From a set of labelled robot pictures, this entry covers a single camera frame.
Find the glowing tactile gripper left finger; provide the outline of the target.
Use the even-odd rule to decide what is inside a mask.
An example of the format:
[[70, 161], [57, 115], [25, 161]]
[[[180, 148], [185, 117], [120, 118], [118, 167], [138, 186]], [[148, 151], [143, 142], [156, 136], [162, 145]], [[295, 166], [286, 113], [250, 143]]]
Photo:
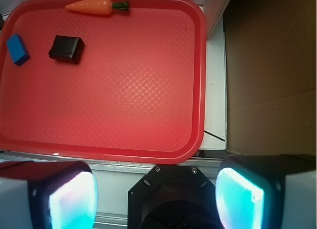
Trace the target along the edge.
[[0, 164], [2, 229], [91, 229], [98, 185], [84, 161]]

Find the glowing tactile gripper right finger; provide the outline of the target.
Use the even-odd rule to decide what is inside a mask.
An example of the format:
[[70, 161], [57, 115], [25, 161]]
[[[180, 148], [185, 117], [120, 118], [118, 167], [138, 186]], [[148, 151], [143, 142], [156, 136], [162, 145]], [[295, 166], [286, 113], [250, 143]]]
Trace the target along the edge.
[[225, 229], [315, 229], [317, 158], [229, 155], [219, 167], [215, 199]]

